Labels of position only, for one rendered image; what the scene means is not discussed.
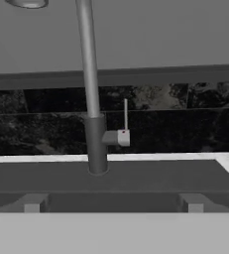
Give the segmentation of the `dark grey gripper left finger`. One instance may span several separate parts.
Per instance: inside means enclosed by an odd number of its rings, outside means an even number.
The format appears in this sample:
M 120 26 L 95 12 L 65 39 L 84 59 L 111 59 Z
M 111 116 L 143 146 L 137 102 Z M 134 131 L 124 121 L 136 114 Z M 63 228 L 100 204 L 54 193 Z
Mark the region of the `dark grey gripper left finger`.
M 19 199 L 0 206 L 0 212 L 40 213 L 51 210 L 51 196 L 48 193 L 28 193 Z

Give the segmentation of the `grey sink faucet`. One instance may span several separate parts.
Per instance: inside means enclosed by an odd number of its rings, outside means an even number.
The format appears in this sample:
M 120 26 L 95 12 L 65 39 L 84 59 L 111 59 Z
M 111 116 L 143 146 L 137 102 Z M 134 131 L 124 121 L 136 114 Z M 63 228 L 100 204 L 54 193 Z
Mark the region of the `grey sink faucet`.
M 108 171 L 108 163 L 106 146 L 102 142 L 105 128 L 104 116 L 100 113 L 92 1 L 75 0 L 75 5 L 87 109 L 84 121 L 88 171 L 94 176 L 102 176 Z

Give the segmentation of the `dark grey sink basin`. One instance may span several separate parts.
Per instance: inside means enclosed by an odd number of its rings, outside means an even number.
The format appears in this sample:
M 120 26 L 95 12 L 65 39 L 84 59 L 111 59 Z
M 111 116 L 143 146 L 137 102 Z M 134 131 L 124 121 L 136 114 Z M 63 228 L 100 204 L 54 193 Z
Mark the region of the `dark grey sink basin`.
M 180 193 L 229 206 L 229 173 L 214 160 L 112 161 L 102 176 L 85 162 L 0 163 L 0 206 L 48 193 L 49 212 L 178 212 Z

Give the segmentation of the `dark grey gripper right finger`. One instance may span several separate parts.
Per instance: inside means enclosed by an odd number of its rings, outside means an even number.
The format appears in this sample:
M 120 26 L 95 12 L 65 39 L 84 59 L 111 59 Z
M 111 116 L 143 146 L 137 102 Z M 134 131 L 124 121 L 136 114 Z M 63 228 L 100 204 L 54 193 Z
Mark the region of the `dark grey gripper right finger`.
M 212 201 L 201 193 L 180 193 L 177 198 L 178 212 L 229 212 L 229 206 Z

